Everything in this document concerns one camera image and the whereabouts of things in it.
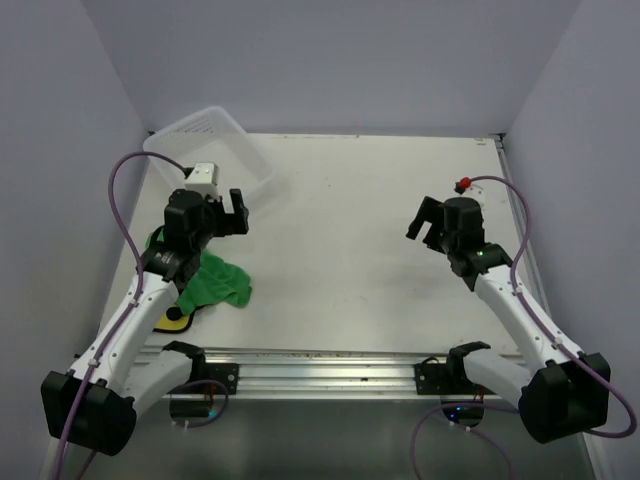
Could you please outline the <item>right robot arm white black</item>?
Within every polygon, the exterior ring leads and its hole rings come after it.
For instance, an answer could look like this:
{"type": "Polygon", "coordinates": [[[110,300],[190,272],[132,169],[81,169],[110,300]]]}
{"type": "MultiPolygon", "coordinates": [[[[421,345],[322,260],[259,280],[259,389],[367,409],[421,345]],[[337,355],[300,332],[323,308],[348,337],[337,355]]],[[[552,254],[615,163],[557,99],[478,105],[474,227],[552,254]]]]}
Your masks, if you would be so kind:
{"type": "Polygon", "coordinates": [[[599,353],[585,354],[559,331],[513,274],[506,251],[486,241],[483,223],[481,206],[472,198],[425,197],[406,234],[416,239],[423,226],[429,228],[424,244],[447,257],[452,272],[493,311],[525,361],[509,361],[482,341],[462,344],[447,355],[447,384],[461,393],[482,386],[500,396],[518,410],[539,443],[604,425],[609,391],[600,382],[610,378],[609,364],[599,353]]]}

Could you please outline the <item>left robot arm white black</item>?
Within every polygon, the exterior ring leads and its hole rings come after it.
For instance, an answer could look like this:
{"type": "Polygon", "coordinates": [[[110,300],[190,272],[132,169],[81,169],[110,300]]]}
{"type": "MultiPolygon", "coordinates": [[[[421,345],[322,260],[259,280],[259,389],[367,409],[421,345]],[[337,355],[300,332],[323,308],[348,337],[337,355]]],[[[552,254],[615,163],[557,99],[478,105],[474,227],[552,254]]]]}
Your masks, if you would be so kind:
{"type": "Polygon", "coordinates": [[[164,223],[151,234],[141,270],[114,315],[66,372],[52,371],[42,382],[52,437],[114,456],[128,443],[138,418],[164,395],[197,392],[210,383],[203,349],[180,341],[165,345],[139,372],[131,368],[157,322],[196,274],[208,242],[247,234],[249,211],[242,193],[232,189],[229,197],[232,212],[221,200],[193,190],[170,195],[164,223]]]}

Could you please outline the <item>green microfiber towel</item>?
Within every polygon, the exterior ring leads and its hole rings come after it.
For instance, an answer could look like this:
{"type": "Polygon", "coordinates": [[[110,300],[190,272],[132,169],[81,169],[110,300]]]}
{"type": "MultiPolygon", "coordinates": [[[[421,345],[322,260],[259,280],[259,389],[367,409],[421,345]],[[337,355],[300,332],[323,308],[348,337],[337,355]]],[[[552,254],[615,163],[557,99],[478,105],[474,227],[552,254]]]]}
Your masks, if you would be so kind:
{"type": "Polygon", "coordinates": [[[252,294],[251,277],[242,268],[225,262],[206,248],[201,249],[197,257],[198,268],[168,309],[176,307],[184,316],[222,302],[236,308],[246,307],[252,294]]]}

